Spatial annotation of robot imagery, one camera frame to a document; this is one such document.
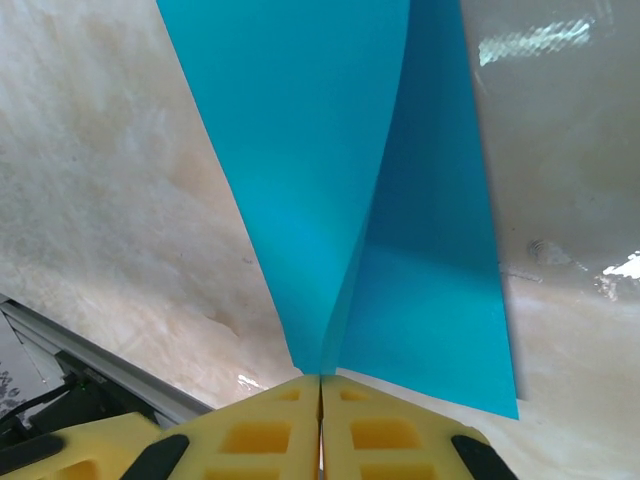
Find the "folded blue sheet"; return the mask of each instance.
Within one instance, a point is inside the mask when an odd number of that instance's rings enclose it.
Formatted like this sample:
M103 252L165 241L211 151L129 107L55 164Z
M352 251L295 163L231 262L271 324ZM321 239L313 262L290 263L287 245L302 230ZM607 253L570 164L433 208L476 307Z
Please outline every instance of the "folded blue sheet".
M516 417L457 3L158 5L294 364Z

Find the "white marble surface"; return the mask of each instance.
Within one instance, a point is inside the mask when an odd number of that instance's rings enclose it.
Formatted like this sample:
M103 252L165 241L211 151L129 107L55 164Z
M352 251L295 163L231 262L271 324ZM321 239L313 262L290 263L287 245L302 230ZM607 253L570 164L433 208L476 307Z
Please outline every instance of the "white marble surface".
M462 4L521 420L365 381L522 480L640 478L640 284L603 273L640 249L640 3ZM296 375L153 0L0 27L0 292L213 406Z
M155 3L8 0L0 65L0 291L215 406L295 375Z

